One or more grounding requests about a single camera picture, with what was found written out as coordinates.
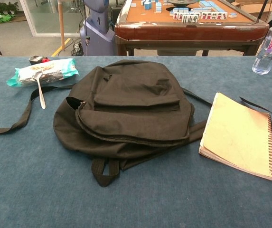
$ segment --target blue tablecloth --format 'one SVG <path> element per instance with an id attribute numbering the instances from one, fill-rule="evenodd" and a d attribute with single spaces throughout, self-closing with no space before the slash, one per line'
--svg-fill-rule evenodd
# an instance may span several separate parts
<path id="1" fill-rule="evenodd" d="M 272 110 L 272 70 L 252 72 L 254 57 L 124 57 L 161 62 L 181 86 L 212 102 L 216 92 L 239 96 Z M 122 57 L 76 57 L 80 76 Z M 26 57 L 0 57 L 0 127 L 10 127 L 36 88 L 13 88 L 6 80 Z M 272 181 L 198 154 L 199 141 L 125 172 L 101 188 L 91 160 L 64 149 L 53 131 L 53 115 L 68 90 L 33 102 L 28 125 L 0 135 L 0 228 L 272 228 Z M 209 108 L 194 99 L 194 122 Z"/>

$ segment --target notebook spiral binding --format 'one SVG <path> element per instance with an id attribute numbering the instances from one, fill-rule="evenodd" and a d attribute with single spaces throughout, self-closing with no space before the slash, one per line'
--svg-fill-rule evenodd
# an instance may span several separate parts
<path id="1" fill-rule="evenodd" d="M 269 132 L 269 139 L 268 139 L 268 144 L 269 144 L 269 167 L 270 167 L 270 172 L 272 174 L 272 120 L 271 116 L 268 115 L 268 132 Z"/>

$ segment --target backpack handle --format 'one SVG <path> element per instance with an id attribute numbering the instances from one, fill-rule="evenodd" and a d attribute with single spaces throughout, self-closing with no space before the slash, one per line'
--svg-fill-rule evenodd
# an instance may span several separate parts
<path id="1" fill-rule="evenodd" d="M 111 184 L 119 176 L 119 161 L 109 159 L 109 175 L 103 175 L 106 159 L 94 158 L 92 163 L 92 173 L 101 187 Z"/>

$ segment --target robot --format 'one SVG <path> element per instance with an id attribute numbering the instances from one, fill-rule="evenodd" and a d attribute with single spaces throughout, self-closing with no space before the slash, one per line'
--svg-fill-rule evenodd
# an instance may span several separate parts
<path id="1" fill-rule="evenodd" d="M 91 10 L 80 31 L 84 55 L 117 55 L 115 33 L 109 29 L 108 0 L 84 0 L 84 3 Z"/>

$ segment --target floor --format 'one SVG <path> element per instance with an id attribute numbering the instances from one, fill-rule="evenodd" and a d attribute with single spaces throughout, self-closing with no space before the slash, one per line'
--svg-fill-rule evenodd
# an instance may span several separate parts
<path id="1" fill-rule="evenodd" d="M 0 50 L 3 56 L 34 55 L 51 56 L 61 45 L 60 37 L 33 37 L 27 21 L 0 24 Z M 72 45 L 60 52 L 60 56 L 71 56 Z M 155 50 L 135 50 L 136 56 L 156 56 Z M 210 51 L 209 56 L 242 56 L 238 51 Z"/>

